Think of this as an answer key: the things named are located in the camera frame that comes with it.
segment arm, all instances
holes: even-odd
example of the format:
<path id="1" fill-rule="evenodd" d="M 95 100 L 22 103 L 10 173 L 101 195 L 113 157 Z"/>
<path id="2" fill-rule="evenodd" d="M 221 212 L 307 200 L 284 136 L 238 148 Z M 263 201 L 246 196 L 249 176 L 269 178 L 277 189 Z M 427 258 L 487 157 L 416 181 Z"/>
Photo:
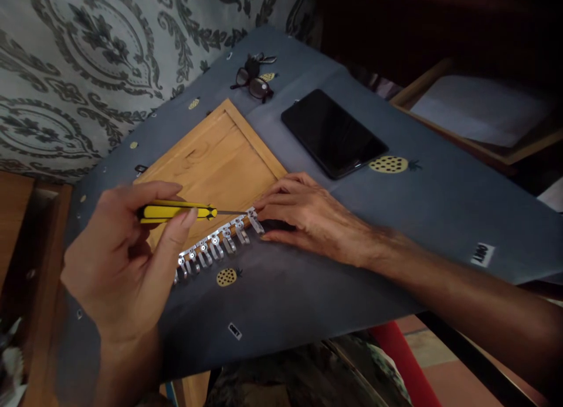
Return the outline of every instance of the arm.
<path id="1" fill-rule="evenodd" d="M 154 226 L 141 226 L 136 211 L 155 199 L 179 199 L 181 188 L 153 181 L 104 192 L 65 253 L 61 280 L 101 338 L 95 406 L 133 406 L 158 389 L 162 353 L 157 322 L 197 212 L 170 220 L 153 253 L 147 238 Z"/>
<path id="2" fill-rule="evenodd" d="M 563 377 L 563 309 L 481 271 L 448 262 L 398 232 L 355 217 L 307 174 L 289 174 L 255 203 L 258 219 L 295 231 L 264 240 L 295 245 L 379 273 L 547 397 Z"/>

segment blue tablecloth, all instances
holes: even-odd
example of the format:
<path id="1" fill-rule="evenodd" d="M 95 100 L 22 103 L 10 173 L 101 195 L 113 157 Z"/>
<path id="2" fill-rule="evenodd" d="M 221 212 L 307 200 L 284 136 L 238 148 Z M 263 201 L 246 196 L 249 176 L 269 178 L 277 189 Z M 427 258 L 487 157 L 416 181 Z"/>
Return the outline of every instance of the blue tablecloth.
<path id="1" fill-rule="evenodd" d="M 266 104 L 247 89 L 231 90 L 247 54 L 278 61 L 261 73 L 274 97 Z M 368 167 L 327 178 L 280 119 L 295 99 L 323 89 L 389 146 L 389 154 L 418 160 L 423 169 L 382 174 Z M 199 97 L 196 108 L 189 104 Z M 138 164 L 149 166 L 230 98 L 288 171 L 307 171 L 363 220 L 391 226 L 430 250 L 469 264 L 479 243 L 495 247 L 487 271 L 512 283 L 563 271 L 563 220 L 471 155 L 362 87 L 346 68 L 270 27 L 254 30 L 175 100 L 165 103 L 85 177 L 73 194 L 67 245 L 85 227 L 105 189 L 131 183 Z M 130 143 L 138 142 L 134 150 Z M 86 195 L 84 202 L 80 198 Z M 180 378 L 314 340 L 349 333 L 423 309 L 385 279 L 292 247 L 260 241 L 176 286 L 160 322 L 164 378 Z M 220 269 L 243 269 L 229 287 L 216 284 Z M 59 350 L 57 391 L 62 400 L 91 394 L 99 336 L 92 321 L 69 316 Z M 228 330 L 233 323 L 238 340 Z"/>

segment black smartphone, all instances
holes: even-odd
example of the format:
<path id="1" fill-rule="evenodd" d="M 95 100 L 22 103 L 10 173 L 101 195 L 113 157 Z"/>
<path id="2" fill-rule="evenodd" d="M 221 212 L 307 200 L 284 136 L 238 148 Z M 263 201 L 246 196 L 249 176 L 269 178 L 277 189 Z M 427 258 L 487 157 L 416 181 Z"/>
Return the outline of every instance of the black smartphone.
<path id="1" fill-rule="evenodd" d="M 332 179 L 389 148 L 320 89 L 281 113 L 281 120 Z"/>

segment damask pattern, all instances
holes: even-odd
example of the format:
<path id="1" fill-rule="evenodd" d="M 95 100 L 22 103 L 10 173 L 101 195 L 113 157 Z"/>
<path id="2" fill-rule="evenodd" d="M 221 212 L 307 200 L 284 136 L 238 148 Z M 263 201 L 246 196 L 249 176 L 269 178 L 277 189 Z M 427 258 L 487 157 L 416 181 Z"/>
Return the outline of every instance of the damask pattern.
<path id="1" fill-rule="evenodd" d="M 315 3 L 2 0 L 0 7 L 0 169 L 75 182 L 254 27 L 283 18 L 272 25 L 307 41 Z"/>

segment yellow screwdriver handle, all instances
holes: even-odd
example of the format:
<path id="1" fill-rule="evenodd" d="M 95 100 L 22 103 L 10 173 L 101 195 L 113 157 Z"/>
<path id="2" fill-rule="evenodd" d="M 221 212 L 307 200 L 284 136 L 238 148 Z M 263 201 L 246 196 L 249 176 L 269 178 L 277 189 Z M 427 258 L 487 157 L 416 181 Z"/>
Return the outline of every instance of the yellow screwdriver handle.
<path id="1" fill-rule="evenodd" d="M 140 223 L 162 223 L 191 208 L 198 208 L 198 221 L 217 217 L 217 209 L 212 205 L 177 201 L 154 201 L 139 209 L 138 217 Z"/>

